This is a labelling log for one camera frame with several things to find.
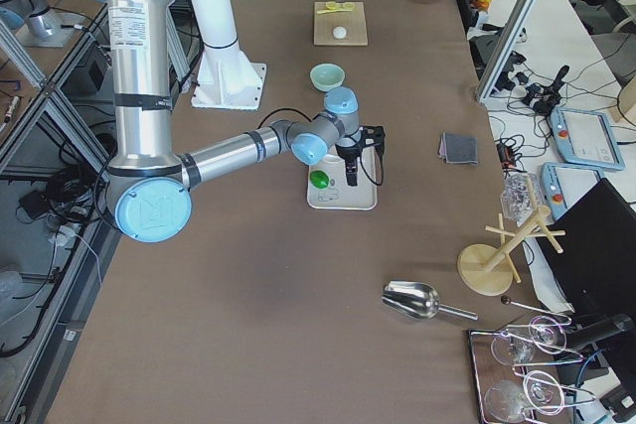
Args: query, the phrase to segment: green object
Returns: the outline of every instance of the green object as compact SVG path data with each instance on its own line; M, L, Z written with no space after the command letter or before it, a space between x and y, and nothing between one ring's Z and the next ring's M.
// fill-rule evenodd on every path
M309 181L318 189L325 189L329 186L329 176L324 171L312 171L309 174Z

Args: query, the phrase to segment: white desk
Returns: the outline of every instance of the white desk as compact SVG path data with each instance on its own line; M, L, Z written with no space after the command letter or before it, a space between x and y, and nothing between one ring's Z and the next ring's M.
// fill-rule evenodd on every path
M503 26L508 20L515 2L516 0L494 0L489 10L488 23ZM550 84L560 67L569 65L569 73L564 80L571 81L572 85L566 85L561 89L560 93L564 99L560 105L581 110L595 110L607 108L616 103L614 98L618 95L620 87L614 81L614 76L607 64L601 60L600 52L580 23L568 0L538 0L525 27L528 39L525 43L516 44L514 50L528 59L526 65L534 73L549 78L540 78L526 71L526 74L530 77L530 82ZM523 71L524 68L519 67L516 70ZM575 89L573 86L595 91L606 96L588 93L575 96L577 93L583 93L583 91ZM485 102L491 117L498 118L505 123L504 130L501 121L498 119L491 120L493 136L495 138L501 136L510 137L521 133L526 137L526 144L543 146L544 140L538 138L534 133L535 120L532 116L513 115L505 112L509 102L512 103L515 101L514 98L523 97L525 94L523 87L516 87L510 95L512 99L509 99L508 94L502 92L498 93L498 96L502 96L501 98L490 97ZM512 106L521 108L524 105L521 102L516 102ZM530 108L518 111L528 114L532 113ZM611 120L609 114L607 116L611 124L616 124ZM636 132L634 131L612 129L617 141L636 139ZM636 187L634 186L636 184L636 146L622 146L620 151L625 160L625 170L621 172L606 171L605 176L626 201L634 202L636 201ZM523 153L526 155L537 155L541 151L524 148ZM552 139L550 140L550 147L545 154L537 158L523 159L523 169L539 174L541 165L548 161L562 162L562 158L558 155ZM557 294L553 289L547 288L541 280L542 277L552 276L552 273L548 269L546 261L536 244L533 245L533 250L536 257L531 266L531 271L536 282L537 296L546 304L553 303L557 298ZM612 389L617 382L613 372L610 372L608 376L588 381L585 387L595 392L598 396L602 396ZM589 413L589 419L586 417L585 422L595 422L598 417L603 415L603 408L600 403L597 406L593 404L583 408L583 410ZM631 419L629 422L636 423L636 418Z

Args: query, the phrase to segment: metal scoop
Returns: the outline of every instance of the metal scoop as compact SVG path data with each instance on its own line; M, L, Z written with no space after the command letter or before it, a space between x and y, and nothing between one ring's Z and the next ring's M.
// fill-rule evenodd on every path
M472 312L439 303L439 294L427 283L391 281L385 286L382 301L391 308L420 320L433 318L437 312L449 313L469 320L479 319Z

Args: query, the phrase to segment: white ball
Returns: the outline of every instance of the white ball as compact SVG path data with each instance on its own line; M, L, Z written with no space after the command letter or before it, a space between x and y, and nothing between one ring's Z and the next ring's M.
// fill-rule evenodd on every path
M334 39L342 40L347 37L347 29L344 27L336 27L333 31Z

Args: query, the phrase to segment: computer screen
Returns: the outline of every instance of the computer screen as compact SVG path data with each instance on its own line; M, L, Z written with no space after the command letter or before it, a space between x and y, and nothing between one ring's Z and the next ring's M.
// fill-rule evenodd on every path
M545 239L539 245L574 320L594 323L624 313L636 321L636 212L607 179L550 227L565 230L558 254ZM636 396L636 332L598 342L623 387Z

